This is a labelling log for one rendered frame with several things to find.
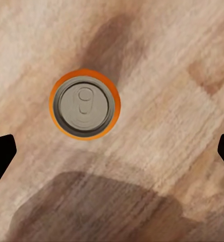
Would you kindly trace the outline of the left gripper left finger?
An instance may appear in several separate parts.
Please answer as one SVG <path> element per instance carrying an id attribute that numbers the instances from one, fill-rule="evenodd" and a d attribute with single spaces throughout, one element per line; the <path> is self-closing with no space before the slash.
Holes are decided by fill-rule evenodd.
<path id="1" fill-rule="evenodd" d="M 0 137 L 0 179 L 8 168 L 15 154 L 16 143 L 12 134 Z"/>

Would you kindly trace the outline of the can of soda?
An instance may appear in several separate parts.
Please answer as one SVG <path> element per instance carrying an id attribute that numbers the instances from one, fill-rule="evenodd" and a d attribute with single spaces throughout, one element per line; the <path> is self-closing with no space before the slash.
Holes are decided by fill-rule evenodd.
<path id="1" fill-rule="evenodd" d="M 55 126 L 78 140 L 94 140 L 107 134 L 120 116 L 120 107 L 115 85 L 93 70 L 65 74 L 54 84 L 48 100 Z"/>

